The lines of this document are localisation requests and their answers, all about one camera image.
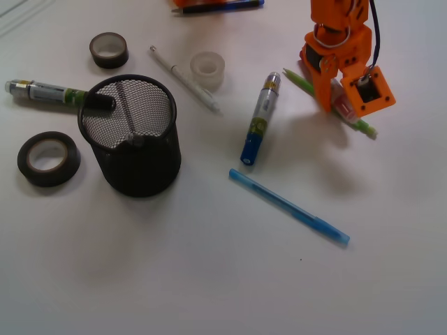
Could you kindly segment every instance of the green pencil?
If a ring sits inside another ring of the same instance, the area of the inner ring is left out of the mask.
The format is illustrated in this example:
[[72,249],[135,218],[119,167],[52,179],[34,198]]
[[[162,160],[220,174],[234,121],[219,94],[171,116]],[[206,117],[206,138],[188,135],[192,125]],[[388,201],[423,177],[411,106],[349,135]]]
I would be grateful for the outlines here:
[[[307,92],[309,95],[315,96],[314,87],[312,86],[312,84],[310,82],[308,82],[303,77],[297,75],[293,71],[284,69],[284,72],[285,72],[284,74],[286,75],[286,77],[293,84],[300,87],[303,91]],[[356,131],[360,131],[371,138],[376,138],[376,136],[377,136],[376,129],[374,127],[371,127],[367,122],[363,121],[362,119],[359,122],[357,122],[356,124],[350,124],[345,119],[343,119],[343,117],[335,109],[332,109],[332,112],[337,117],[339,117],[344,123],[346,123],[348,126],[350,126],[352,129],[354,129]]]

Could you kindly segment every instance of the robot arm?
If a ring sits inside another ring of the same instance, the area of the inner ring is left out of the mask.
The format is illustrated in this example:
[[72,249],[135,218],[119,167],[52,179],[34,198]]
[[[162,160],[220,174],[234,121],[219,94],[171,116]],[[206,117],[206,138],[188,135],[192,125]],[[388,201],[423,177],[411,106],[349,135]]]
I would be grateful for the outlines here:
[[[376,33],[376,47],[371,66],[372,32],[365,22],[371,4]],[[311,0],[314,31],[305,36],[300,53],[312,74],[315,95],[330,111],[332,78],[343,73],[341,83],[359,117],[395,103],[385,78],[376,66],[380,49],[379,23],[374,0]]]

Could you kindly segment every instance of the pencil holder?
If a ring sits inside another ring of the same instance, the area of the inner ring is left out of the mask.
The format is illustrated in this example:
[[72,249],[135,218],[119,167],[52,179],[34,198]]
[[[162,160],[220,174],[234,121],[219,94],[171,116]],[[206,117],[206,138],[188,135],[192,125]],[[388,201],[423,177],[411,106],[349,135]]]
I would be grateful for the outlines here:
[[[115,98],[115,109],[95,108],[96,93]],[[119,75],[89,91],[78,124],[108,183],[125,195],[148,197],[166,189],[179,172],[176,117],[174,98],[162,84]]]

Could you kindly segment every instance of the tape roll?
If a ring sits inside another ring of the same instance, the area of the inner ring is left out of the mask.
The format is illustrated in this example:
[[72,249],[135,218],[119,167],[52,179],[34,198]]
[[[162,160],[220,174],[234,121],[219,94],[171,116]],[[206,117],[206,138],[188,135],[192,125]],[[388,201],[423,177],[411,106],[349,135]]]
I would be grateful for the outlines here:
[[93,60],[100,68],[119,68],[129,59],[126,40],[117,33],[100,33],[90,42]]
[[225,61],[216,52],[199,52],[189,64],[194,80],[204,89],[214,91],[224,80]]
[[[49,170],[40,170],[35,160],[44,151],[63,152],[62,161]],[[74,141],[63,133],[48,131],[27,140],[17,156],[20,172],[36,186],[52,187],[65,183],[78,171],[81,156]]]

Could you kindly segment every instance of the pen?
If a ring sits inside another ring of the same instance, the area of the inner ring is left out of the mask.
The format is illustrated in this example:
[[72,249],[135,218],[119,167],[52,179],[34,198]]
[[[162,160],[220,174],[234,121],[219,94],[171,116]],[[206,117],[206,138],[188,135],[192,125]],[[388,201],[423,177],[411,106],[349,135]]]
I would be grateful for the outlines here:
[[209,3],[204,5],[189,6],[183,8],[173,9],[173,13],[179,14],[199,14],[207,12],[216,12],[219,10],[237,10],[245,8],[261,7],[264,4],[264,0],[241,0],[231,1],[225,3]]
[[256,160],[259,147],[267,131],[268,123],[278,99],[280,86],[281,76],[277,72],[271,72],[259,93],[256,109],[251,117],[249,131],[245,139],[244,149],[240,155],[240,160],[245,165],[253,165]]
[[[310,82],[308,82],[303,77],[297,75],[293,71],[284,69],[286,77],[295,85],[300,87],[303,91],[307,92],[309,95],[314,96],[314,87]],[[332,112],[335,116],[339,117],[341,120],[345,121],[343,117],[336,111],[335,108],[332,109]],[[374,127],[371,127],[367,122],[363,121],[362,119],[359,119],[356,123],[350,124],[349,122],[346,122],[348,126],[350,126],[352,129],[356,131],[361,131],[365,135],[375,138],[377,136],[377,131]]]
[[200,85],[193,80],[189,79],[177,65],[172,65],[166,61],[157,51],[157,49],[151,45],[150,50],[154,54],[155,58],[163,65],[167,70],[169,70],[175,77],[177,77],[184,86],[186,86],[191,92],[193,92],[197,98],[199,98],[209,109],[218,112],[220,110],[219,104],[214,101],[212,95],[206,89],[200,87]]
[[343,232],[339,231],[337,228],[332,227],[329,223],[316,216],[307,213],[304,209],[299,208],[292,202],[280,197],[276,193],[273,193],[268,188],[256,183],[254,180],[244,176],[242,173],[231,169],[230,178],[240,182],[242,185],[252,189],[261,195],[265,199],[273,202],[275,205],[281,207],[283,210],[290,213],[294,218],[308,225],[310,228],[315,229],[317,232],[329,237],[330,239],[339,242],[341,244],[348,244],[350,237]]
[[[52,84],[44,84],[34,80],[9,80],[5,84],[5,91],[15,98],[40,101],[43,103],[59,103],[74,107],[80,107],[87,96],[86,91],[70,89]],[[92,100],[92,108],[113,111],[116,101],[112,96],[95,94]]]

